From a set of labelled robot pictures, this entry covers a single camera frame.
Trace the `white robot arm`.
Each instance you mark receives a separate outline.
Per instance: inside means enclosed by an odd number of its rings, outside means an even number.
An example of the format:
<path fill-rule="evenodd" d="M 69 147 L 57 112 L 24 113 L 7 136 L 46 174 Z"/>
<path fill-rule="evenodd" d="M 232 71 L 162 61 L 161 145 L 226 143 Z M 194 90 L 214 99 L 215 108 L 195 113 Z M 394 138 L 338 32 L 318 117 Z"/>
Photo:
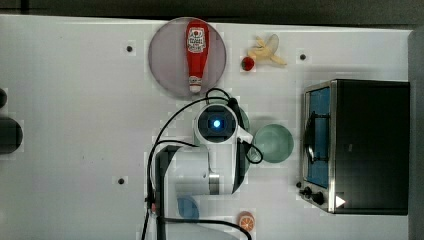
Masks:
<path fill-rule="evenodd" d="M 204 106 L 194 119 L 193 133 L 197 144 L 169 144 L 155 156 L 155 240 L 238 240 L 217 228 L 229 227 L 229 222 L 184 218 L 178 200 L 236 192 L 248 170 L 253 136 L 235 100 Z"/>

